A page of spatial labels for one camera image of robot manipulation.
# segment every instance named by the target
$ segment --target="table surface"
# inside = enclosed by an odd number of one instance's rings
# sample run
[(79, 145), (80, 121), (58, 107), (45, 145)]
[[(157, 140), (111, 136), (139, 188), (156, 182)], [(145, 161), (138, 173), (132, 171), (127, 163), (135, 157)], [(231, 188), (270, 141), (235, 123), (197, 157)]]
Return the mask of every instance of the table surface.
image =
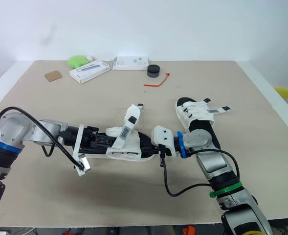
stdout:
[[(229, 106), (215, 116), (214, 131), (223, 150), (233, 154), (241, 181), (268, 219), (288, 217), (288, 127), (236, 62), (158, 61), (160, 74), (109, 71), (83, 85), (72, 79), (65, 61), (36, 61), (0, 103), (0, 111), (18, 106), (38, 119), (96, 126), (120, 126), (132, 103), (143, 103), (136, 129), (150, 135), (162, 125), (183, 131), (176, 113), (180, 97), (210, 98), (210, 107)], [(44, 74), (58, 70), (63, 78), (48, 82)], [(199, 187), (172, 198), (164, 188), (159, 157), (136, 163), (89, 159), (92, 171), (79, 177), (56, 149), (46, 158), (26, 142), (3, 180), (0, 226), (101, 227), (220, 223), (222, 211)], [(172, 191), (206, 182), (195, 157), (167, 158)]]

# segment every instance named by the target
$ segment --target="white table edge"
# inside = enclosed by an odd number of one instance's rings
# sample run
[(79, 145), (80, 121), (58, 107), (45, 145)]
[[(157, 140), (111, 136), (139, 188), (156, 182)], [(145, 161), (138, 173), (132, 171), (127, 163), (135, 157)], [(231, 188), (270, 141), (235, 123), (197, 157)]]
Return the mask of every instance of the white table edge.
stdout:
[(237, 61), (237, 64), (255, 84), (264, 97), (270, 102), (288, 127), (288, 104), (270, 85), (270, 83), (248, 61)]
[[(0, 102), (33, 63), (34, 61), (17, 61), (0, 78)], [(270, 102), (273, 109), (288, 127), (288, 104), (285, 100), (281, 98), (269, 82), (251, 65), (249, 61), (237, 61), (237, 64)]]

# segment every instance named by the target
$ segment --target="black cable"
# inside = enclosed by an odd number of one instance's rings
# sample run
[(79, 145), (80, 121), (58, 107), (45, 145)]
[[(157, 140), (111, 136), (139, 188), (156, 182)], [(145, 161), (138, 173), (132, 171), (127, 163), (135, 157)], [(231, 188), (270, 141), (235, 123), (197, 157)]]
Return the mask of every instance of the black cable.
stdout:
[(45, 156), (46, 156), (46, 157), (50, 157), (51, 154), (52, 154), (52, 152), (54, 151), (55, 144), (53, 144), (53, 145), (50, 147), (49, 153), (47, 153), (47, 150), (46, 150), (46, 148), (45, 148), (44, 145), (41, 145), (41, 147), (42, 147), (42, 149), (43, 149), (43, 151), (44, 151), (44, 153), (45, 153)]
[(168, 187), (167, 166), (165, 164), (164, 158), (161, 158), (161, 161), (162, 161), (162, 167), (163, 167), (163, 170), (164, 170), (164, 185), (165, 185), (165, 189), (167, 190), (167, 193), (171, 197), (177, 197), (177, 196), (181, 195), (182, 193), (185, 193), (187, 190), (190, 190), (190, 189), (198, 187), (198, 186), (209, 186), (210, 187), (210, 184), (201, 183), (201, 184), (191, 185), (191, 186), (181, 190), (180, 192), (171, 193), (170, 190), (169, 190), (169, 187)]
[(229, 157), (232, 159), (232, 161), (233, 161), (233, 163), (234, 163), (234, 165), (235, 165), (235, 168), (236, 168), (236, 176), (238, 177), (238, 179), (240, 179), (240, 169), (239, 169), (239, 167), (238, 167), (238, 164), (237, 164), (236, 159), (233, 157), (232, 154), (230, 154), (230, 153), (228, 153), (228, 152), (226, 152), (226, 151), (220, 150), (220, 149), (201, 149), (201, 150), (193, 150), (193, 149), (190, 148), (189, 151), (190, 151), (191, 154), (197, 154), (197, 153), (202, 153), (202, 152), (218, 152), (218, 153), (223, 153), (223, 154), (229, 156)]
[(37, 229), (34, 229), (33, 233), (35, 233), (35, 235), (39, 235), (38, 232), (37, 232)]
[(21, 230), (19, 230), (19, 231), (16, 231), (13, 235), (15, 235), (15, 234), (17, 234), (17, 233), (23, 231), (24, 229), (26, 229), (26, 228), (23, 228), (23, 229), (21, 229)]
[(32, 117), (31, 114), (29, 114), (28, 112), (24, 111), (21, 108), (18, 107), (7, 107), (4, 110), (2, 110), (0, 112), (0, 119), (1, 117), (9, 110), (17, 110), (20, 113), (24, 114), (27, 118), (29, 118), (32, 122), (34, 122), (46, 135), (48, 135), (48, 137), (55, 143), (55, 145), (60, 148), (60, 150), (66, 155), (67, 158), (69, 158), (69, 160), (75, 164), (80, 170), (84, 170), (84, 166), (81, 165), (79, 162), (77, 162), (72, 156), (71, 154), (69, 154), (69, 152), (58, 142), (58, 140), (39, 122), (37, 121), (34, 117)]

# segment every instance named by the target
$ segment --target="white wall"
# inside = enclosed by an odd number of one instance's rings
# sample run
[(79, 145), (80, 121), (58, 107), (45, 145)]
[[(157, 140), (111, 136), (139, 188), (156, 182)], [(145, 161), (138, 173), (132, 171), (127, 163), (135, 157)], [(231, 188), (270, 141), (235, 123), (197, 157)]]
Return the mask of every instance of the white wall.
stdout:
[(75, 54), (251, 60), (288, 87), (288, 0), (0, 1), (0, 71)]

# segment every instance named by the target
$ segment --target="red object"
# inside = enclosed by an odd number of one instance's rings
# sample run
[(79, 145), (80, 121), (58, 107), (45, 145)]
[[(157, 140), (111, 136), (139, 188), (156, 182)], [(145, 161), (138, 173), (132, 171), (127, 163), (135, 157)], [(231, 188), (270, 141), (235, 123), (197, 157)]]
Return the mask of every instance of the red object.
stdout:
[(187, 226), (183, 229), (183, 235), (195, 235), (196, 229), (193, 226)]
[(159, 85), (144, 84), (144, 86), (146, 86), (146, 87), (160, 87), (162, 85), (162, 83), (164, 83), (165, 80), (167, 80), (168, 76), (170, 76), (170, 73), (169, 72), (165, 73), (165, 78)]

